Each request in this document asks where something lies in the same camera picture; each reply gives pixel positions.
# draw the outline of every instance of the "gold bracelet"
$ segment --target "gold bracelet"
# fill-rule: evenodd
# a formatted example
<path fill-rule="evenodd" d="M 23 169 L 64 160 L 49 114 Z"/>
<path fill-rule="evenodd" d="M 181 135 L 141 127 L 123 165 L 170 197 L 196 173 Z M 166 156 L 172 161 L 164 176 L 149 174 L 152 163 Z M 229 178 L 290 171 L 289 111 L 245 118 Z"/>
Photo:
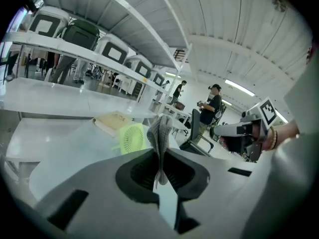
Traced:
<path fill-rule="evenodd" d="M 270 145 L 270 148 L 268 150 L 274 149 L 276 142 L 277 142 L 277 131 L 274 129 L 273 126 L 270 127 L 271 131 L 273 132 L 273 139 Z"/>

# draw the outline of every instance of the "person wearing black cap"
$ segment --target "person wearing black cap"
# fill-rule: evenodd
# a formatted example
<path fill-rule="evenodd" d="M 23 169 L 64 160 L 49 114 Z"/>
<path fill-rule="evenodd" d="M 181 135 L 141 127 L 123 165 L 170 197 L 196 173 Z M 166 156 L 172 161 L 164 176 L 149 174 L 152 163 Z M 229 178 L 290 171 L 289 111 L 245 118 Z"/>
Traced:
<path fill-rule="evenodd" d="M 161 87 L 162 87 L 163 89 L 165 89 L 168 84 L 170 84 L 169 80 L 167 80 L 165 83 L 163 83 Z M 163 93 L 162 93 L 162 92 L 159 92 L 159 91 L 157 90 L 157 92 L 156 92 L 155 95 L 156 95 L 155 104 L 159 104 L 159 103 L 160 103 L 160 98 L 161 98 L 161 96 L 163 95 Z"/>
<path fill-rule="evenodd" d="M 203 109 L 203 111 L 200 114 L 199 129 L 198 129 L 198 133 L 201 135 L 204 134 L 208 125 L 210 125 L 213 122 L 213 119 L 215 118 L 215 114 L 218 112 L 220 108 L 220 105 L 221 105 L 221 96 L 219 94 L 220 90 L 221 90 L 221 87 L 218 84 L 214 84 L 210 88 L 210 92 L 214 97 L 209 102 L 209 104 L 202 104 L 202 103 L 198 104 L 198 106 Z M 198 136 L 195 140 L 193 140 L 193 142 L 198 144 L 199 140 L 200 140 L 200 137 Z"/>

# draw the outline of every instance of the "man in black shirt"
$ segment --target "man in black shirt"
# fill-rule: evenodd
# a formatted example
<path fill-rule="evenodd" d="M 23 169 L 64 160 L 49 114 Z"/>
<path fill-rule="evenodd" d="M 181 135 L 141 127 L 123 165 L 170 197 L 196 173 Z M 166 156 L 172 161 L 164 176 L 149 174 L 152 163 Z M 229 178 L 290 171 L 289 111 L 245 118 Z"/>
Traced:
<path fill-rule="evenodd" d="M 199 130 L 198 133 L 203 135 L 207 126 L 213 122 L 215 118 L 215 114 L 218 112 L 221 105 L 221 96 L 219 94 L 221 87 L 218 84 L 214 84 L 210 92 L 214 95 L 213 99 L 209 102 L 209 104 L 198 104 L 199 107 L 203 108 L 203 111 L 200 114 L 199 119 Z M 194 143 L 198 144 L 200 137 L 198 136 Z"/>
<path fill-rule="evenodd" d="M 181 90 L 181 87 L 185 86 L 186 83 L 186 81 L 182 81 L 181 84 L 178 85 L 175 92 L 173 93 L 173 99 L 171 100 L 170 105 L 173 105 L 177 102 L 180 92 L 184 92 L 184 90 Z"/>

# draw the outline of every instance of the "book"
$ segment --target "book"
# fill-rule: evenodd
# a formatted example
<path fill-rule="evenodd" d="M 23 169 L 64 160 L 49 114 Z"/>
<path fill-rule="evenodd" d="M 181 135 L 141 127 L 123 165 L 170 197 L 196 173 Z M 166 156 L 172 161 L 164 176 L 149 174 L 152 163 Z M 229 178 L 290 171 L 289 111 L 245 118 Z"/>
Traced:
<path fill-rule="evenodd" d="M 115 137 L 119 130 L 131 123 L 132 118 L 121 113 L 111 112 L 93 119 L 94 124 L 110 136 Z"/>

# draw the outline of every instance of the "shoe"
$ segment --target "shoe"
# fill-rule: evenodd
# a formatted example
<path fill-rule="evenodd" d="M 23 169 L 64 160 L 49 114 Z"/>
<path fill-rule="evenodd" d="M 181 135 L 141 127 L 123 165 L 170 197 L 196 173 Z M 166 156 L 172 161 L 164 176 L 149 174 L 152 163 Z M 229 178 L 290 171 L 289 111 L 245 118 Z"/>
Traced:
<path fill-rule="evenodd" d="M 8 82 L 13 80 L 13 76 L 12 75 L 7 75 L 5 78 Z"/>

